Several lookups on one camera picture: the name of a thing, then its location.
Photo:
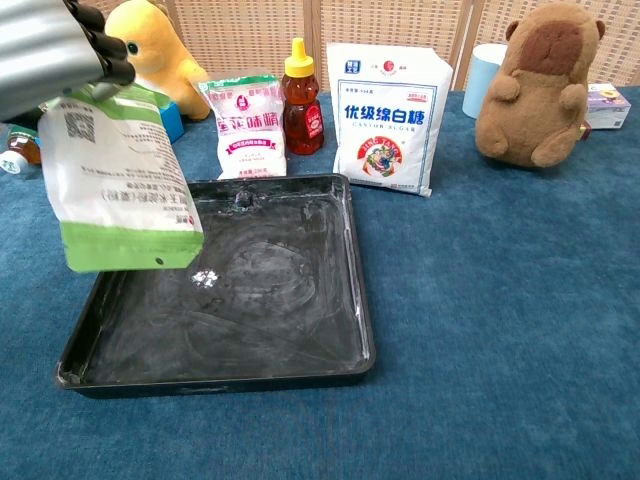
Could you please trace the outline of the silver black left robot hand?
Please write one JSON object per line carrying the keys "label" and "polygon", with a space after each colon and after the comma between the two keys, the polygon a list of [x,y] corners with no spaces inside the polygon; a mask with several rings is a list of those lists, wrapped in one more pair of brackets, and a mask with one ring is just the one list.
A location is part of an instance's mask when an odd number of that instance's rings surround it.
{"label": "silver black left robot hand", "polygon": [[41,106],[88,84],[106,99],[135,80],[125,43],[78,0],[0,0],[0,122],[35,129]]}

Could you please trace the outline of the green white corn starch bag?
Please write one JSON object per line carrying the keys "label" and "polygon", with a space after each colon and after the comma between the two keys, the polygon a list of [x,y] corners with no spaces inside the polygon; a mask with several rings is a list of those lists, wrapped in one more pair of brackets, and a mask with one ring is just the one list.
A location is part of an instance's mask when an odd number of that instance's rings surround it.
{"label": "green white corn starch bag", "polygon": [[78,273],[186,268],[201,222],[163,125],[165,96],[133,84],[98,102],[86,86],[38,123],[48,200]]}

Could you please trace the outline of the white MSG seasoning bag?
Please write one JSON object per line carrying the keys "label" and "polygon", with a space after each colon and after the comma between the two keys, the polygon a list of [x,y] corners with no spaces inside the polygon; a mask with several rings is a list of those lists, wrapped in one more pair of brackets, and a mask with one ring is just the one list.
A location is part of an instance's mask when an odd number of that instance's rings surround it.
{"label": "white MSG seasoning bag", "polygon": [[215,115],[221,180],[287,174],[284,99],[276,76],[209,80],[197,88]]}

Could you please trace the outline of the black square plastic tray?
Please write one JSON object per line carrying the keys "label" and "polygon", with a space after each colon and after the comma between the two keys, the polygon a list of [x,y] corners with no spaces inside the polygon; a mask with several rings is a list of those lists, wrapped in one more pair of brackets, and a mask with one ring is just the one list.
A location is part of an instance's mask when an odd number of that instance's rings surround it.
{"label": "black square plastic tray", "polygon": [[[92,398],[359,382],[376,349],[348,180],[194,182],[205,233],[185,269],[100,274],[56,365]],[[210,289],[191,277],[211,269]]]}

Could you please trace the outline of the white castor sugar bag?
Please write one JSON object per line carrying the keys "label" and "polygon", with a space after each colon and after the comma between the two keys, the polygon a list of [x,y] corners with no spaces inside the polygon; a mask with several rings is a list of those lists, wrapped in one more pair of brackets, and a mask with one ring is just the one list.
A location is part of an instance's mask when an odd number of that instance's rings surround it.
{"label": "white castor sugar bag", "polygon": [[453,69],[430,47],[326,46],[337,150],[350,182],[428,197]]}

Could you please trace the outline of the brown glass jar green label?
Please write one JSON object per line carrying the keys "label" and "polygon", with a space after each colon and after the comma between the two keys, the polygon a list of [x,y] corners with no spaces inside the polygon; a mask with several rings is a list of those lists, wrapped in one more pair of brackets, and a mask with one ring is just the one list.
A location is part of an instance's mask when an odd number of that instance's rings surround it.
{"label": "brown glass jar green label", "polygon": [[0,169],[8,174],[29,177],[40,172],[41,152],[35,130],[9,126],[5,149],[0,152]]}

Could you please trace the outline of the yellow plush dinosaur toy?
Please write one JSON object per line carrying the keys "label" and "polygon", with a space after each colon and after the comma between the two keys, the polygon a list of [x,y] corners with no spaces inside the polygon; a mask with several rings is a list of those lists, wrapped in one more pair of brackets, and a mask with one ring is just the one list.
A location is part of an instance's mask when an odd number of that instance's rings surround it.
{"label": "yellow plush dinosaur toy", "polygon": [[182,43],[163,7],[152,0],[125,0],[108,15],[105,33],[125,43],[138,80],[170,97],[190,120],[207,118],[210,107],[196,90],[207,73]]}

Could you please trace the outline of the blue white carton box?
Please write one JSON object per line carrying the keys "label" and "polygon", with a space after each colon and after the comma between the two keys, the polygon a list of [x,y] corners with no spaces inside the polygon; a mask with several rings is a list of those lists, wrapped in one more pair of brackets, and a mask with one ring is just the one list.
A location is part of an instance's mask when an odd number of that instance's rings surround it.
{"label": "blue white carton box", "polygon": [[169,141],[171,144],[174,144],[185,133],[178,105],[170,101],[164,107],[160,108],[159,111]]}

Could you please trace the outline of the bear-shaped honey bottle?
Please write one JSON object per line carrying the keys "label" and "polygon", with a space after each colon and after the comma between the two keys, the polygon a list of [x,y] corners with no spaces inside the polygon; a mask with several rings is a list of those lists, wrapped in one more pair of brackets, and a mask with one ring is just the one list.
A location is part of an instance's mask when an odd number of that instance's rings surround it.
{"label": "bear-shaped honey bottle", "polygon": [[306,53],[304,39],[292,39],[291,54],[284,62],[281,81],[286,145],[296,155],[311,155],[324,143],[323,116],[314,59]]}

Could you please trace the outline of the woven rattan folding screen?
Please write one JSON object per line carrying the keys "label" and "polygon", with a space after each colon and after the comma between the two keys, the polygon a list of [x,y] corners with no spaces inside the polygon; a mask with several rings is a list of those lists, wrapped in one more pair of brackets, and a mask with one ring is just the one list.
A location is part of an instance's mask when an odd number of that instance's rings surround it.
{"label": "woven rattan folding screen", "polygon": [[[291,40],[303,38],[316,78],[329,88],[332,42],[433,48],[468,79],[472,50],[502,43],[507,26],[554,0],[156,0],[196,60],[210,73],[283,71]],[[606,31],[591,82],[640,85],[640,0],[558,0],[583,6]]]}

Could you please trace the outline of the light blue cylindrical cup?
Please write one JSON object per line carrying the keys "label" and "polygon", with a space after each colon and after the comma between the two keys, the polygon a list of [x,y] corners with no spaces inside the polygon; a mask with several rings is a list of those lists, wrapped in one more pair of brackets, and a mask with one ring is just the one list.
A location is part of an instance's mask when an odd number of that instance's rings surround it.
{"label": "light blue cylindrical cup", "polygon": [[507,51],[506,44],[486,43],[473,48],[462,111],[477,119],[489,86]]}

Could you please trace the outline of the brown plush capybara toy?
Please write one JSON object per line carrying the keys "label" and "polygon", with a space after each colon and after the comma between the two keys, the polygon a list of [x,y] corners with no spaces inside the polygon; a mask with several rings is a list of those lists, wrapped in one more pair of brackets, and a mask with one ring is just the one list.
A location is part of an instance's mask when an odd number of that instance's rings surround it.
{"label": "brown plush capybara toy", "polygon": [[479,152],[523,168],[565,161],[585,120],[587,77],[605,30],[586,9],[566,2],[541,5],[512,22],[476,120]]}

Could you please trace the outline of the blue table cloth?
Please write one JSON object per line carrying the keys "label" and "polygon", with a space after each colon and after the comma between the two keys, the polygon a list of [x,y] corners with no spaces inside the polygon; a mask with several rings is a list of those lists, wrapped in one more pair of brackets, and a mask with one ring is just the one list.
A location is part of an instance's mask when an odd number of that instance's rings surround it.
{"label": "blue table cloth", "polygon": [[555,169],[448,96],[428,198],[355,188],[377,359],[355,386],[96,400],[54,366],[93,284],[0,172],[0,480],[640,480],[640,87]]}

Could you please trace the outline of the small purple white box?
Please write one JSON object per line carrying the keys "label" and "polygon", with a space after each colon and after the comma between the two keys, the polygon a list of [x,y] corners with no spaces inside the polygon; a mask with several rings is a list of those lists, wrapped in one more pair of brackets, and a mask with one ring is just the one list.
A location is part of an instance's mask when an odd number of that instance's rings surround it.
{"label": "small purple white box", "polygon": [[585,120],[592,130],[620,129],[631,103],[610,83],[588,85]]}

